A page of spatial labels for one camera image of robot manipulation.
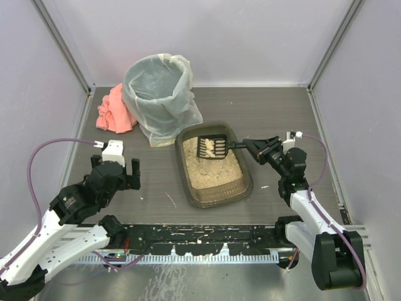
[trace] translucent trash bag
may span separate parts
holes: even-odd
[[[122,98],[151,147],[173,144],[186,127],[203,122],[192,88],[192,70],[183,56],[148,56],[128,69]]]

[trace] litter scoop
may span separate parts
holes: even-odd
[[[223,160],[229,149],[245,149],[243,142],[230,142],[225,134],[198,136],[196,156],[207,160]]]

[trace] litter box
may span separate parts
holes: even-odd
[[[175,153],[179,166],[180,176],[185,193],[189,201],[197,207],[207,208],[228,204],[248,196],[253,190],[253,179],[246,164],[246,150],[234,149],[234,155],[242,171],[242,178],[220,186],[195,189],[189,179],[183,143],[200,135],[226,134],[230,141],[237,141],[237,137],[230,126],[225,122],[208,122],[184,129],[175,139]]]

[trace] crumpled cloth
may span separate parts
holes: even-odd
[[[128,111],[122,100],[122,88],[121,83],[112,88],[109,95],[103,97],[102,105],[98,106],[97,128],[121,134],[132,130],[137,123],[137,119]]]

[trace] floor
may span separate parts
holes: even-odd
[[[80,283],[68,286],[60,283]],[[322,292],[301,255],[287,273],[276,265],[137,265],[107,273],[101,265],[71,265],[50,281],[38,301],[367,301],[366,291]]]
[[[256,164],[248,154],[246,157],[254,179],[254,191],[248,198],[216,208],[193,207],[184,194],[173,145],[151,148],[138,126],[129,133],[118,135],[95,127],[97,106],[109,91],[110,88],[96,89],[82,138],[123,140],[126,160],[140,159],[142,188],[116,193],[109,207],[88,218],[87,223],[96,223],[104,215],[114,214],[125,224],[274,224],[279,216],[294,214],[279,197],[279,176],[268,165]],[[238,139],[275,135],[285,138],[288,130],[318,135],[304,88],[194,88],[193,92],[204,121],[226,121]],[[315,141],[308,139],[297,141],[296,146],[308,154],[306,177],[313,182],[323,168],[323,151]],[[90,157],[96,153],[100,152],[88,145],[79,145],[70,184],[81,181],[90,172]],[[325,209],[341,222],[330,173],[314,190]]]

